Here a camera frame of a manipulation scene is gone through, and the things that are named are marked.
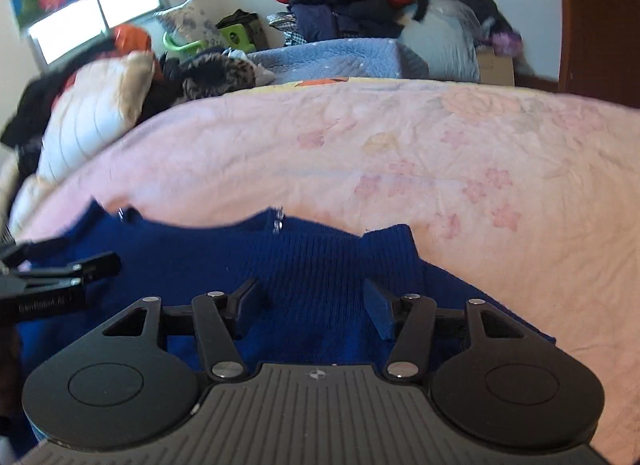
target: window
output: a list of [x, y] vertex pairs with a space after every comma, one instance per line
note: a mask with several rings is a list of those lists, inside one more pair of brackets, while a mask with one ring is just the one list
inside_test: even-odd
[[108, 29], [160, 6], [160, 0], [79, 0], [31, 26], [29, 35], [51, 64]]

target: pink bedsheet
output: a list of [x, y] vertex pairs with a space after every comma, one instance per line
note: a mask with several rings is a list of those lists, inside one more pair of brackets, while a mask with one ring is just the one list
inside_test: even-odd
[[352, 233], [411, 225], [424, 259], [590, 366], [594, 445], [640, 457], [640, 113], [570, 96], [425, 81], [242, 92], [129, 133], [51, 196], [23, 238], [95, 197], [220, 225], [268, 206]]

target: baseboard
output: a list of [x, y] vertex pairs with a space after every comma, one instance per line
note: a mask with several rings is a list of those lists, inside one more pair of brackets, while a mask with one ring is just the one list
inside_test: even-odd
[[535, 75], [515, 74], [516, 87], [529, 88], [532, 90], [546, 91], [547, 93], [559, 93], [558, 80], [536, 77]]

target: blue quilt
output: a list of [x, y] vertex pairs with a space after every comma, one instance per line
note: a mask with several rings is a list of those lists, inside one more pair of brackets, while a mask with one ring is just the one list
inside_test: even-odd
[[390, 39], [337, 39], [249, 55], [276, 75], [273, 84], [331, 77], [429, 79], [427, 63]]

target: green plastic handle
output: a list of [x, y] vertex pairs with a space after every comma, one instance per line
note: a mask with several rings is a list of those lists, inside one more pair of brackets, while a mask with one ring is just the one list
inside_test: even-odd
[[190, 44], [185, 44], [184, 46], [178, 46], [168, 32], [165, 32], [162, 36], [162, 44], [165, 48], [167, 48], [167, 50], [175, 51], [178, 53], [197, 51], [201, 49], [204, 50], [207, 49], [207, 46], [209, 45], [207, 41], [199, 40], [196, 42], [191, 42]]

